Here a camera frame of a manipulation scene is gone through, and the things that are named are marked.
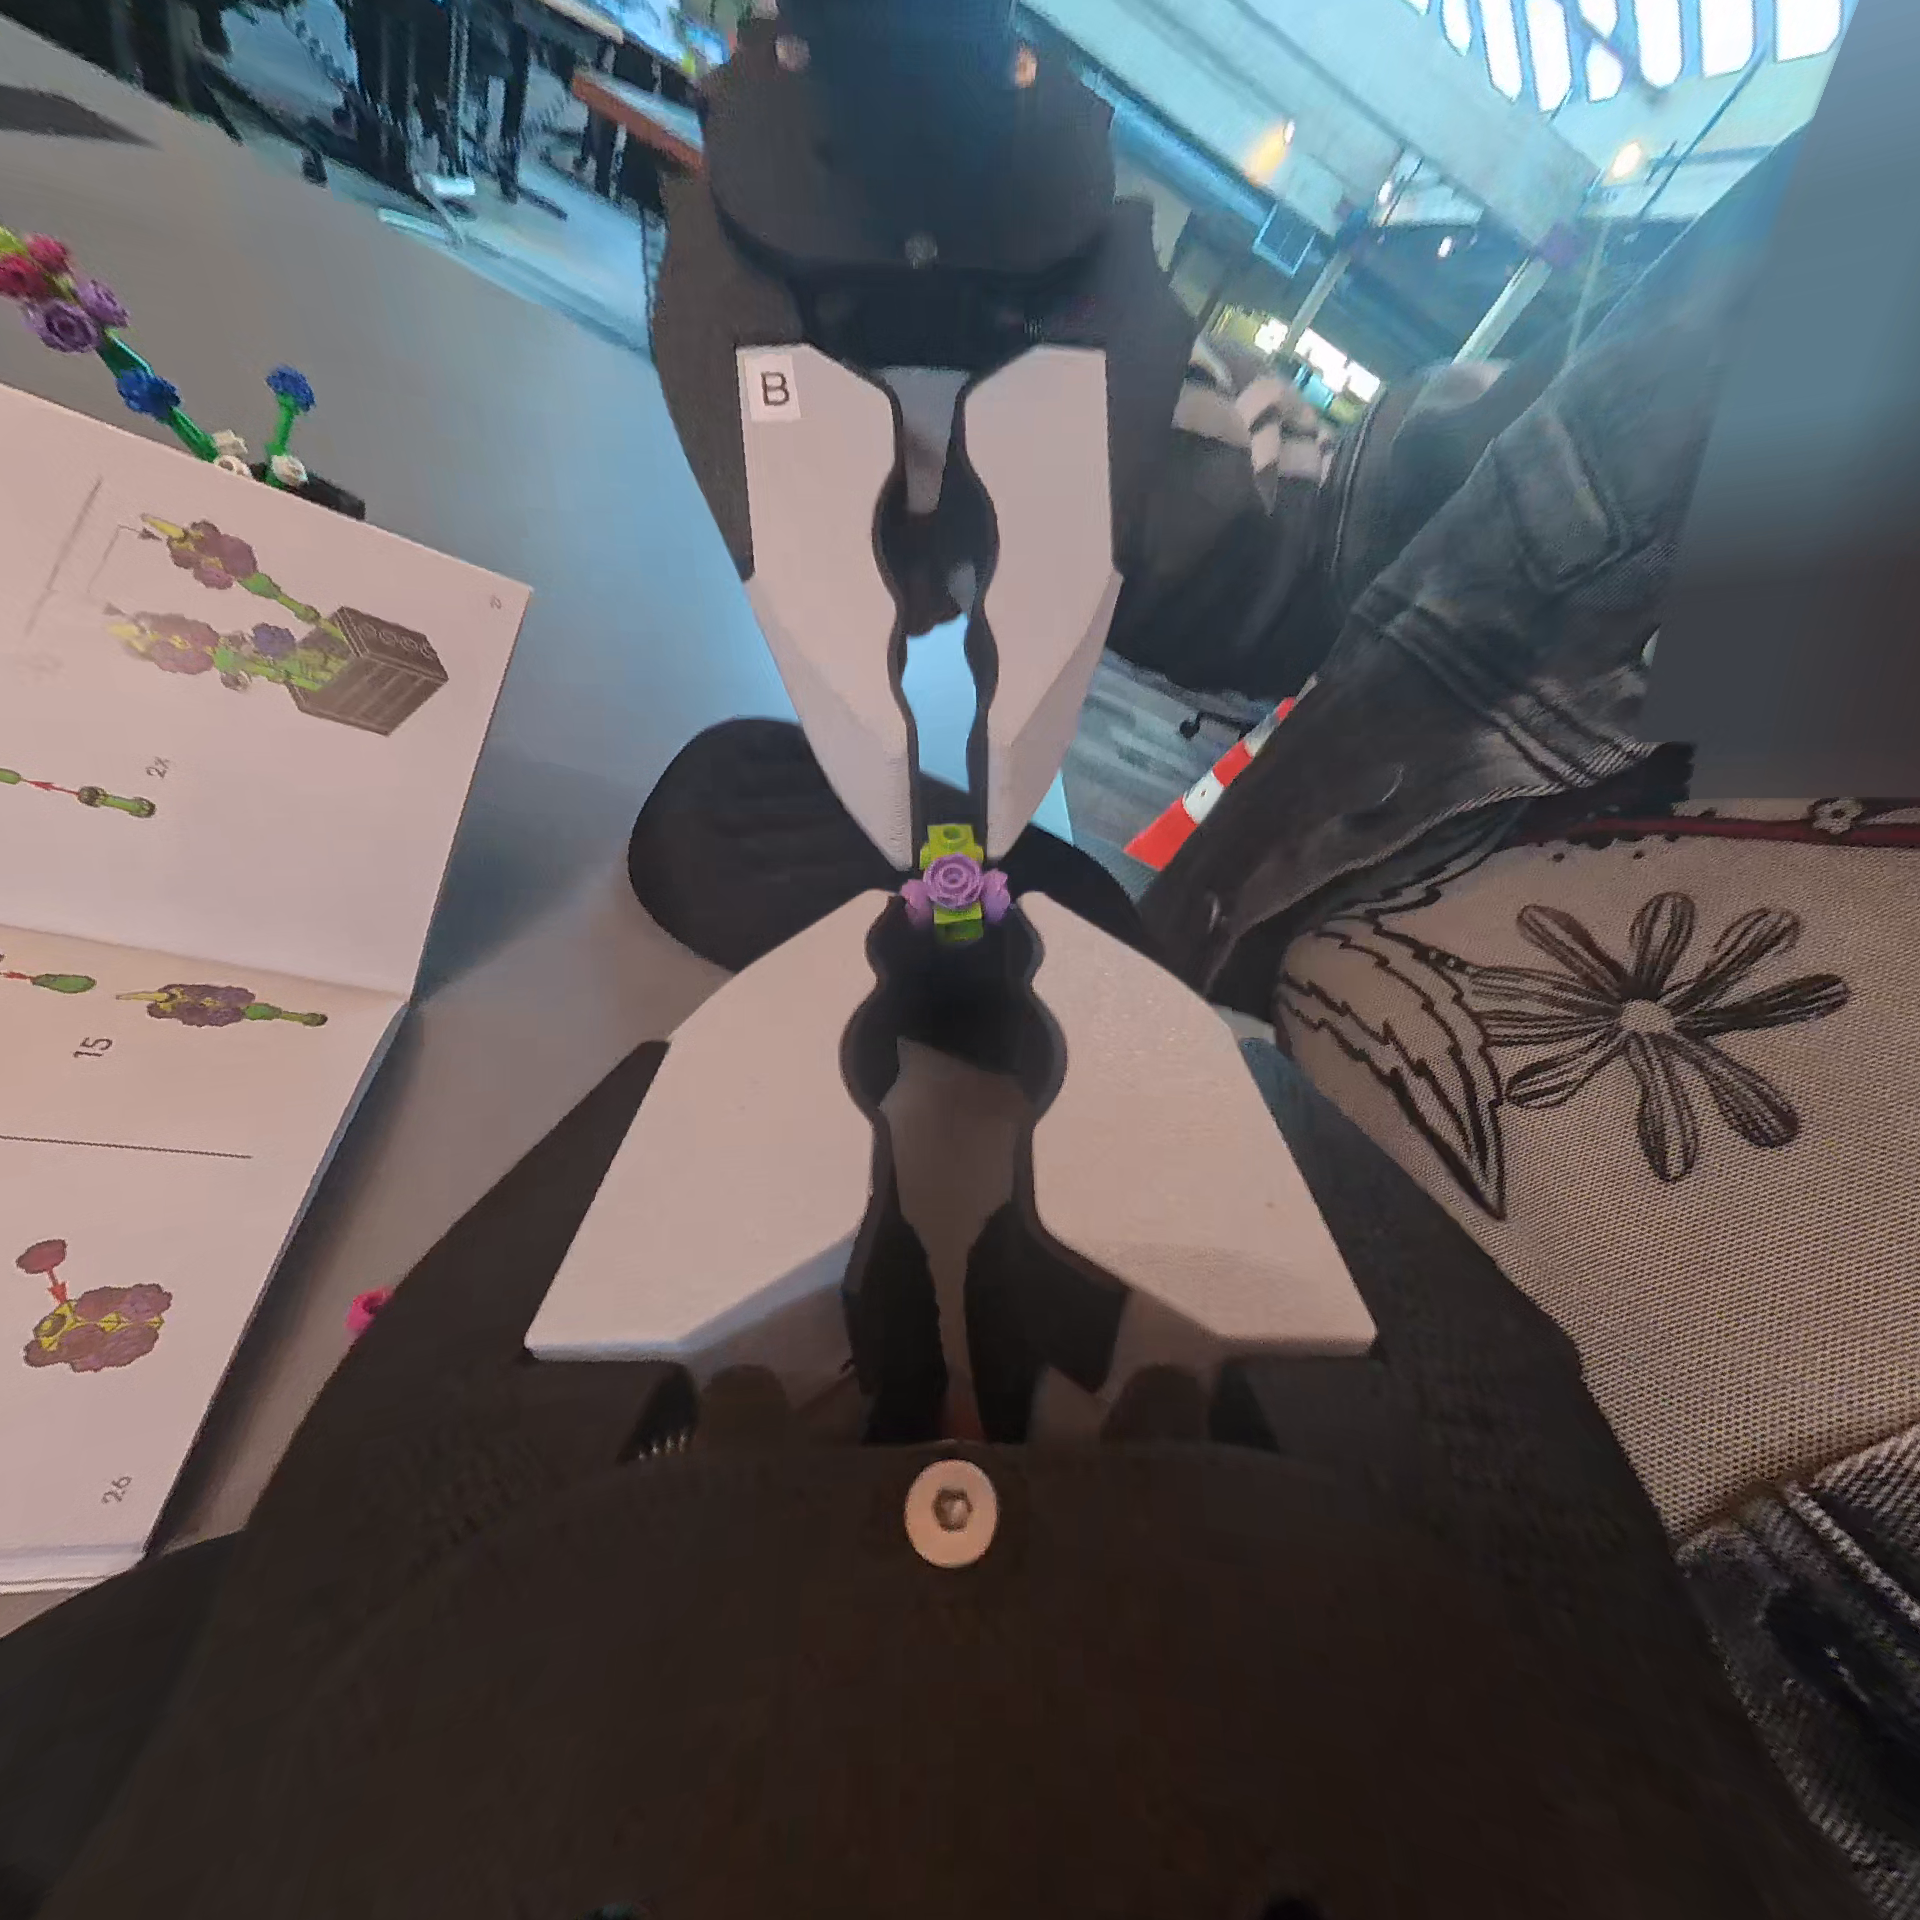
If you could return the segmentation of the toy brick flower bouquet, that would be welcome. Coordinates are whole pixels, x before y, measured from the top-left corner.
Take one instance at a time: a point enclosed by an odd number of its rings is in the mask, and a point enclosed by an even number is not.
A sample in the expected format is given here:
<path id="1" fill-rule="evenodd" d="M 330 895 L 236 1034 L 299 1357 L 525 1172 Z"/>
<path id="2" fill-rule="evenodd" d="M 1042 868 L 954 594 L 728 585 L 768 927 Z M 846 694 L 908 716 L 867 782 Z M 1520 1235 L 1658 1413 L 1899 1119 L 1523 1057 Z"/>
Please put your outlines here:
<path id="1" fill-rule="evenodd" d="M 298 422 L 317 402 L 301 370 L 280 365 L 265 375 L 274 395 L 274 421 L 262 453 L 254 458 L 240 435 L 211 431 L 186 412 L 176 383 L 129 341 L 131 316 L 117 293 L 105 282 L 88 276 L 66 242 L 45 233 L 21 235 L 2 228 L 2 299 L 16 306 L 43 348 L 98 359 L 113 375 L 122 402 L 136 415 L 156 421 L 190 458 L 352 521 L 369 519 L 361 497 L 313 473 L 292 450 Z"/>

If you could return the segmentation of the purple and lime toy flower piece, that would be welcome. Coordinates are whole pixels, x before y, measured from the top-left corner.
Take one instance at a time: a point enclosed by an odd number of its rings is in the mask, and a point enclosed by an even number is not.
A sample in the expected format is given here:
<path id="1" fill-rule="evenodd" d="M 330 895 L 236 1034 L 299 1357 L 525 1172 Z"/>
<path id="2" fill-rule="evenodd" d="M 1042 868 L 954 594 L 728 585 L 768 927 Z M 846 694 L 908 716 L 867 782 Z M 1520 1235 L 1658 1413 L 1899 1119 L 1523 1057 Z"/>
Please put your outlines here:
<path id="1" fill-rule="evenodd" d="M 966 822 L 934 822 L 920 853 L 920 874 L 898 886 L 906 918 L 937 943 L 972 947 L 1014 905 L 1004 871 L 988 862 Z"/>

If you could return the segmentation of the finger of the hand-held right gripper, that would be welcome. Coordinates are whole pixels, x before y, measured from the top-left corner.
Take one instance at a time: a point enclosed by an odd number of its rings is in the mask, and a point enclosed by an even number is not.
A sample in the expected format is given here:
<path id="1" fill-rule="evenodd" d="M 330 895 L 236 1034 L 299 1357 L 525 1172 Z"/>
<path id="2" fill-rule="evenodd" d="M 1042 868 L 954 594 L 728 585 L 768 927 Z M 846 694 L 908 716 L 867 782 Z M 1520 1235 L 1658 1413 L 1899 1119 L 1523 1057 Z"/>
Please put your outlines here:
<path id="1" fill-rule="evenodd" d="M 992 857 L 1060 773 L 1113 621 L 1109 422 L 1102 350 L 1032 348 L 965 393 L 965 469 L 992 519 L 966 627 L 986 675 L 969 780 Z"/>
<path id="2" fill-rule="evenodd" d="M 901 874 L 920 849 L 906 627 L 881 554 L 894 395 L 808 345 L 738 350 L 747 596 L 832 793 Z"/>

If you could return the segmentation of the row of background desks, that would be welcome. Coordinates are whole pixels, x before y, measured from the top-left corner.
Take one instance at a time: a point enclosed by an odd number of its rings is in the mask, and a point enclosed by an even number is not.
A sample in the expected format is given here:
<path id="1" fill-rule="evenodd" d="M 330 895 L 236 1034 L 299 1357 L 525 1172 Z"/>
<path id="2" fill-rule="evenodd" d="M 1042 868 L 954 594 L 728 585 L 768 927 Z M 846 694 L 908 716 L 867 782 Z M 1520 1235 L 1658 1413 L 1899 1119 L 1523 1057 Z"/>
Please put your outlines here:
<path id="1" fill-rule="evenodd" d="M 733 41 L 709 5 L 21 3 L 5 19 L 232 141 L 274 138 L 313 186 L 356 174 L 456 223 L 485 189 L 564 221 L 536 163 L 608 199 L 626 141 L 611 121 L 589 111 L 549 155 L 581 110 L 574 83 L 691 110 Z"/>

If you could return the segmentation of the open instruction booklet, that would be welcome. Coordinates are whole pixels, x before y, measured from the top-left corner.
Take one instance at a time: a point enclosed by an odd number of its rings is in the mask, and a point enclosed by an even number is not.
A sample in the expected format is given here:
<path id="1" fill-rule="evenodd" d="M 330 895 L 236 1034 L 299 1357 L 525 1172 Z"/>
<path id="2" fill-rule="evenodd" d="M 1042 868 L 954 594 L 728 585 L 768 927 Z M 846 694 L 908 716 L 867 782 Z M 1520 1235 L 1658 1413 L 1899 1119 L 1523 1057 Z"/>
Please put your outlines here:
<path id="1" fill-rule="evenodd" d="M 2 406 L 2 1585 L 131 1570 L 416 993 L 530 593 Z"/>

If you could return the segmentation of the orange and white traffic cone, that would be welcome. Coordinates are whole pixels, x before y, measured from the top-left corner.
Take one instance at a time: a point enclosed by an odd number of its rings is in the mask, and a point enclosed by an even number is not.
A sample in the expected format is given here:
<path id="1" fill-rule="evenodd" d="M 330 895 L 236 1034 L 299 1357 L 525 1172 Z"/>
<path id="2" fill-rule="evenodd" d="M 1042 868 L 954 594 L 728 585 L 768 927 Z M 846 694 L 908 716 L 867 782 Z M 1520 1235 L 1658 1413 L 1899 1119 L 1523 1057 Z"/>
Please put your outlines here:
<path id="1" fill-rule="evenodd" d="M 1238 775 L 1260 756 L 1268 738 L 1280 730 L 1289 714 L 1302 697 L 1294 694 L 1276 703 L 1253 727 L 1249 727 L 1212 766 L 1194 780 L 1184 793 L 1164 807 L 1141 833 L 1136 833 L 1122 849 L 1134 865 L 1164 874 L 1172 857 L 1178 857 L 1197 834 L 1226 790 Z"/>

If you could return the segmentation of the wooden top background desk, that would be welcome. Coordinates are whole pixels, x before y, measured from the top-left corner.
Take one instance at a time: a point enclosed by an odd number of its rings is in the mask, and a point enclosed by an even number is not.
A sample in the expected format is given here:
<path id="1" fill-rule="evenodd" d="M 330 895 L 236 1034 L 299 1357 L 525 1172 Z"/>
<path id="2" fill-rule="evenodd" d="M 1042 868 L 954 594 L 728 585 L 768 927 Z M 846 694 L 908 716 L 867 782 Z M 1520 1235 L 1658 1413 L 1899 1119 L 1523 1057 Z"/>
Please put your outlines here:
<path id="1" fill-rule="evenodd" d="M 592 123 L 604 123 L 628 141 L 637 141 L 684 174 L 705 170 L 705 121 L 693 108 L 669 102 L 586 63 L 576 67 L 570 93 L 587 110 Z"/>

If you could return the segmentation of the floral print shirt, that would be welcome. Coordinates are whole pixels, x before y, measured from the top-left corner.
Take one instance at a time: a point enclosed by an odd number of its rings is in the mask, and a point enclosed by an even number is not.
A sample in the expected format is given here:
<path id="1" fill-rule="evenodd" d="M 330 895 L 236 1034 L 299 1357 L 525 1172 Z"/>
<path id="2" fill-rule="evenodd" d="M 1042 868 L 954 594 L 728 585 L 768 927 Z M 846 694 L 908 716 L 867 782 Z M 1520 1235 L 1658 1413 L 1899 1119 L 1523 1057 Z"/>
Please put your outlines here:
<path id="1" fill-rule="evenodd" d="M 1916 1427 L 1916 799 L 1528 834 L 1296 937 L 1276 1025 L 1573 1339 L 1675 1540 Z"/>

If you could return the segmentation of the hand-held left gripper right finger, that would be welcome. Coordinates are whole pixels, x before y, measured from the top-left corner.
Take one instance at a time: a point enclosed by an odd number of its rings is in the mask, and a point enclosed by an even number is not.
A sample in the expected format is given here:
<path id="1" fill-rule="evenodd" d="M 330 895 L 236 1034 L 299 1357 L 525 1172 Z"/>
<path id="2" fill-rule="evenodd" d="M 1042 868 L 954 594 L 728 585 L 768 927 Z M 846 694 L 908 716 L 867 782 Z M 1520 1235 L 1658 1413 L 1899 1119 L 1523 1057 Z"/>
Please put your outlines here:
<path id="1" fill-rule="evenodd" d="M 1029 894 L 1029 993 L 1058 1067 L 1024 1207 L 1045 1255 L 1042 1364 L 1102 1403 L 1148 1370 L 1360 1357 L 1371 1316 L 1228 1019 L 1171 971 Z"/>

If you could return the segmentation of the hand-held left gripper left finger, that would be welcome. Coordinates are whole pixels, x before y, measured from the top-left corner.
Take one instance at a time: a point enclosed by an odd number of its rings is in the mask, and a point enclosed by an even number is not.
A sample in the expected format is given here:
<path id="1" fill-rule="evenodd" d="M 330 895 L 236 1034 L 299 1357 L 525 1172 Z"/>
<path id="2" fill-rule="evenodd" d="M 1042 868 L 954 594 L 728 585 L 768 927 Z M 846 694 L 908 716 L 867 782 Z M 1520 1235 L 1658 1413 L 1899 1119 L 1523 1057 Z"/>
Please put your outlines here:
<path id="1" fill-rule="evenodd" d="M 896 903 L 834 908 L 675 1029 L 525 1331 L 533 1357 L 666 1361 L 698 1385 L 760 1366 L 795 1403 L 842 1375 L 870 1399 L 924 1379 L 924 1251 L 848 1079 Z"/>

